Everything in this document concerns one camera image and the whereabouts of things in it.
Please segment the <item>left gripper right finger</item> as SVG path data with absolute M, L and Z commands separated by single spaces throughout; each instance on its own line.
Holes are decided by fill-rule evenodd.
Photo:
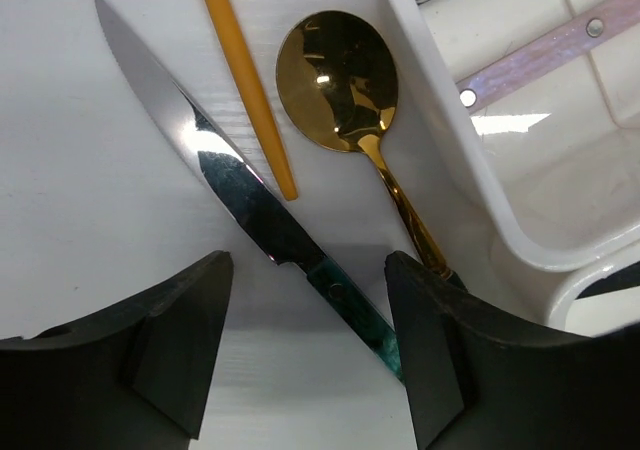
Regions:
M 585 337 L 442 280 L 404 252 L 385 279 L 421 449 L 635 449 L 639 328 Z

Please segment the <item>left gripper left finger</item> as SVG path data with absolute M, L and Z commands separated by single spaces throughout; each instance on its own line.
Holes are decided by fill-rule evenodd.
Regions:
M 213 252 L 153 287 L 1 343 L 5 449 L 186 449 L 200 436 L 234 264 Z

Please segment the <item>steel knife teal handle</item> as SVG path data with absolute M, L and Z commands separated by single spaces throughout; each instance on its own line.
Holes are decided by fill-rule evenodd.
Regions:
M 130 89 L 191 173 L 275 264 L 292 264 L 398 380 L 392 325 L 306 232 L 217 122 L 106 1 L 93 0 L 107 45 Z

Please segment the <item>pink handled steak knife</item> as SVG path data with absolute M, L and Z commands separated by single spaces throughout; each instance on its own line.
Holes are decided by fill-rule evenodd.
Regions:
M 639 23 L 639 0 L 604 0 L 456 83 L 470 112 L 485 108 Z

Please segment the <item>black measuring spoon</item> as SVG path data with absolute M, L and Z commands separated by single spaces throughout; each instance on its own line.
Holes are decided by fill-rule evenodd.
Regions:
M 640 283 L 640 263 L 625 267 L 618 272 L 600 279 L 583 290 L 578 299 L 595 297 L 611 292 L 617 292 L 634 287 Z

